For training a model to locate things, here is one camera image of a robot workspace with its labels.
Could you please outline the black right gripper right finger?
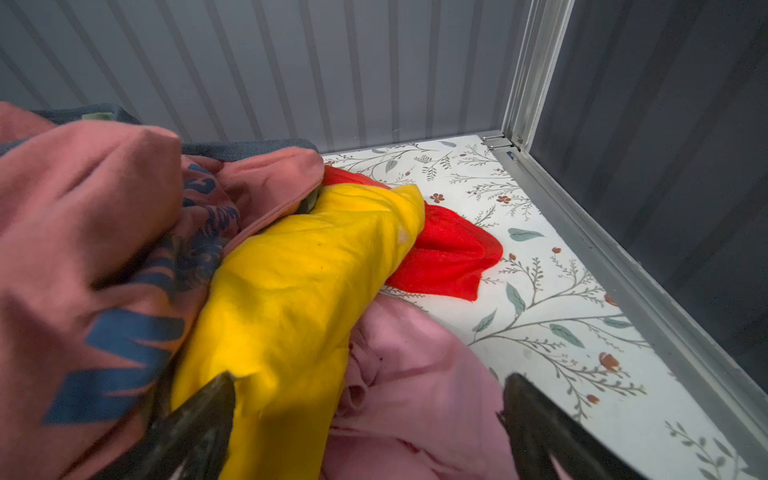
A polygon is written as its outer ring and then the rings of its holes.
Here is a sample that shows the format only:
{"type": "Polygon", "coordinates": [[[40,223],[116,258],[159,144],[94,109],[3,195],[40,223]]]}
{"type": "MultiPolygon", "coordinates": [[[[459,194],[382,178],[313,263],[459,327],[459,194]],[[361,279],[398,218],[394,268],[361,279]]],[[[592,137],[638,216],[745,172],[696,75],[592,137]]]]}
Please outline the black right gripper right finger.
{"type": "Polygon", "coordinates": [[[521,479],[644,478],[520,374],[505,379],[500,423],[521,479]]]}

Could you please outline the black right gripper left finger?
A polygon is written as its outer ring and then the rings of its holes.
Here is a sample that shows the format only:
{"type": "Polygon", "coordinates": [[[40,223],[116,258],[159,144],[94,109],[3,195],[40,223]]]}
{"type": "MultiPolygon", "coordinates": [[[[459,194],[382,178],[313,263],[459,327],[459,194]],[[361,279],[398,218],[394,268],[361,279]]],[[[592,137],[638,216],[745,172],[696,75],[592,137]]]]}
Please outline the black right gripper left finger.
{"type": "Polygon", "coordinates": [[[221,373],[93,477],[217,479],[227,459],[235,406],[234,377],[221,373]]]}

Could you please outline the yellow t-shirt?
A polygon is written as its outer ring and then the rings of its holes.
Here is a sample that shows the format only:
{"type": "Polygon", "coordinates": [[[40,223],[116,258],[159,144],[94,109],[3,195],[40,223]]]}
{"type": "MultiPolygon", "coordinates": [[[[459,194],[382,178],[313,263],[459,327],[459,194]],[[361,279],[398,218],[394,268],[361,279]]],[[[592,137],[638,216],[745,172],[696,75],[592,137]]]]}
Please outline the yellow t-shirt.
{"type": "Polygon", "coordinates": [[[315,479],[353,327],[425,224],[413,185],[339,184],[223,260],[178,359],[171,404],[220,373],[236,406],[225,479],[315,479]]]}

